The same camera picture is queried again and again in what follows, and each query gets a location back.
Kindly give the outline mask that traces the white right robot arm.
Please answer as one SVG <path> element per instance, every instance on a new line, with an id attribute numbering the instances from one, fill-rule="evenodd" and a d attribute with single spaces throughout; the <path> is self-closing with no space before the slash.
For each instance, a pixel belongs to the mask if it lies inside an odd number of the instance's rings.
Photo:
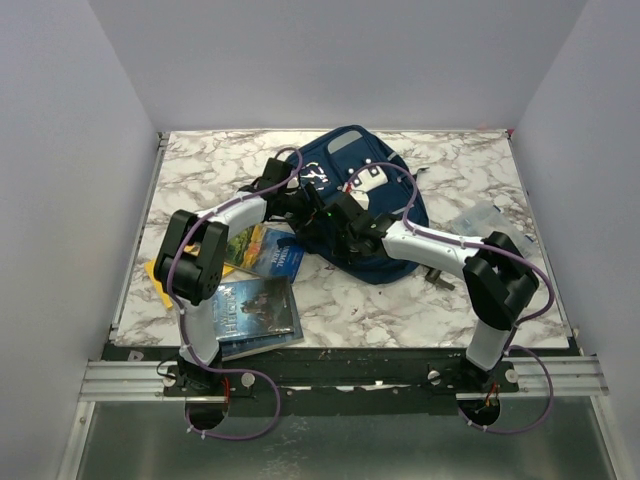
<path id="1" fill-rule="evenodd" d="M 446 234 L 401 216 L 372 216 L 342 193 L 323 209 L 337 245 L 360 256 L 378 255 L 433 267 L 464 281 L 477 324 L 466 348 L 460 379 L 480 392 L 496 380 L 496 365 L 512 338 L 516 321 L 539 288 L 534 265 L 521 256 L 510 237 Z"/>

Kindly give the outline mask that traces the navy blue student backpack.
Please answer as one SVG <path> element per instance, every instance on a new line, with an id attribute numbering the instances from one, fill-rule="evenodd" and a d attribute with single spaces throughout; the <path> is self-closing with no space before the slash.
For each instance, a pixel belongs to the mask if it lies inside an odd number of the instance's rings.
<path id="1" fill-rule="evenodd" d="M 323 209 L 342 193 L 350 194 L 372 216 L 401 216 L 413 193 L 409 168 L 391 147 L 359 125 L 334 129 L 300 148 L 304 165 L 301 187 L 312 184 L 320 210 L 306 225 L 288 225 L 304 249 L 317 254 L 353 277 L 373 285 L 397 281 L 417 263 L 381 256 L 345 260 L 336 256 L 335 233 Z"/>

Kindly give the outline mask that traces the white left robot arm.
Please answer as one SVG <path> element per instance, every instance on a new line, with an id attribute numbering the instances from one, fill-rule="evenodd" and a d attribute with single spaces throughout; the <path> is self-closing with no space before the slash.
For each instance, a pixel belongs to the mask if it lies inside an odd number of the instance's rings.
<path id="1" fill-rule="evenodd" d="M 170 219 L 154 277 L 176 308 L 179 355 L 193 364 L 187 382 L 201 395 L 214 393 L 222 380 L 212 297 L 222 279 L 228 240 L 266 220 L 268 208 L 286 196 L 303 164 L 299 149 L 285 147 L 253 184 L 230 199 L 200 214 L 178 210 Z"/>

